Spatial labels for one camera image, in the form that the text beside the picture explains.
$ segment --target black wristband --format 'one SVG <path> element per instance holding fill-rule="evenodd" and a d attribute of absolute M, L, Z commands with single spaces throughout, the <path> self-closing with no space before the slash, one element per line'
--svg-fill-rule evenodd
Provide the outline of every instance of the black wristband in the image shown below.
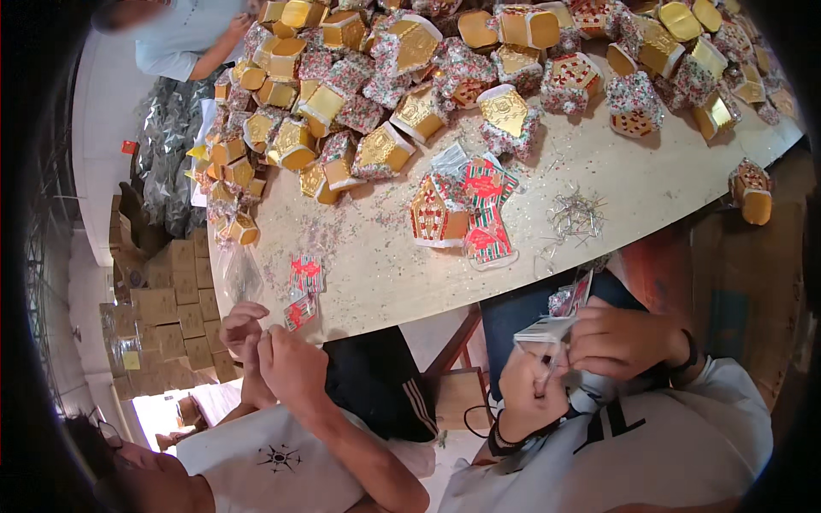
<path fill-rule="evenodd" d="M 687 345 L 690 346 L 690 358 L 687 359 L 686 362 L 683 364 L 670 368 L 670 374 L 679 374 L 683 373 L 693 365 L 695 365 L 699 361 L 699 349 L 695 346 L 695 341 L 693 340 L 693 336 L 687 330 L 681 330 L 684 333 L 684 336 L 687 337 Z"/>

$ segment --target wooden chair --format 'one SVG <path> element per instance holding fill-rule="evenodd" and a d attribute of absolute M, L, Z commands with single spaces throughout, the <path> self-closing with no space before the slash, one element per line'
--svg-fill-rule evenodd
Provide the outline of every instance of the wooden chair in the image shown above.
<path fill-rule="evenodd" d="M 467 350 L 467 342 L 481 320 L 479 305 L 472 304 L 459 329 L 422 373 L 425 384 L 434 391 L 439 429 L 468 429 L 466 418 L 474 430 L 488 429 L 493 424 L 485 392 L 487 381 L 480 367 L 471 366 Z M 457 360 L 461 361 L 462 369 L 452 370 Z M 466 415 L 474 406 L 484 408 L 474 408 Z"/>

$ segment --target light blue shirt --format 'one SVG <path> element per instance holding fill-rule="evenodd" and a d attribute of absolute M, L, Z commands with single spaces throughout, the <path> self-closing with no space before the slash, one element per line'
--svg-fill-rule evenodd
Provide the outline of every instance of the light blue shirt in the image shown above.
<path fill-rule="evenodd" d="M 232 17 L 246 10 L 245 0 L 172 0 L 166 13 L 131 31 L 137 67 L 149 75 L 188 80 L 197 60 L 225 32 Z M 225 62 L 242 53 L 240 41 Z"/>

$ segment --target round table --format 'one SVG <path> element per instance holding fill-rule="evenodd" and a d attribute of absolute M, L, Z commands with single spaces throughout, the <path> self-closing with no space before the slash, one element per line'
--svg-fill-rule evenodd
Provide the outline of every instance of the round table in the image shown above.
<path fill-rule="evenodd" d="M 591 57 L 608 75 L 604 58 Z M 454 142 L 468 157 L 486 151 L 479 109 L 458 112 L 424 147 L 417 144 L 398 178 L 359 186 L 334 205 L 304 197 L 297 174 L 274 168 L 252 212 L 259 238 L 251 252 L 265 284 L 260 302 L 271 310 L 263 324 L 284 319 L 291 253 L 321 256 L 327 284 L 319 295 L 321 322 L 300 333 L 319 343 L 370 332 L 487 299 L 630 244 L 726 193 L 727 175 L 743 157 L 766 167 L 803 135 L 792 119 L 768 126 L 738 100 L 742 122 L 712 141 L 704 141 L 689 113 L 668 111 L 661 131 L 632 140 L 610 129 L 603 100 L 603 94 L 593 98 L 583 117 L 543 114 L 535 156 L 508 166 L 520 173 L 526 192 L 513 194 L 501 210 L 519 252 L 505 268 L 476 271 L 461 249 L 415 245 L 411 231 L 409 204 L 430 158 Z M 554 237 L 548 210 L 556 195 L 575 187 L 588 198 L 605 198 L 602 236 L 568 240 L 549 263 L 539 257 Z M 220 292 L 225 284 L 213 237 L 211 255 Z M 227 315 L 227 295 L 218 293 L 218 302 Z"/>

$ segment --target dark hair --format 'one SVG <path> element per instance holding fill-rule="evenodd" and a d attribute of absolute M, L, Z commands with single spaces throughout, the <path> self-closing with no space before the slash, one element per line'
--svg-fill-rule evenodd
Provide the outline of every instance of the dark hair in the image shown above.
<path fill-rule="evenodd" d="M 119 4 L 120 0 L 113 0 L 98 7 L 91 15 L 91 26 L 103 34 L 119 29 L 120 25 L 114 21 L 114 13 L 117 12 Z"/>
<path fill-rule="evenodd" d="M 117 450 L 108 445 L 100 428 L 87 415 L 70 417 L 63 424 L 80 453 L 78 456 L 91 469 L 97 500 L 115 511 L 137 512 L 135 498 L 114 463 Z"/>

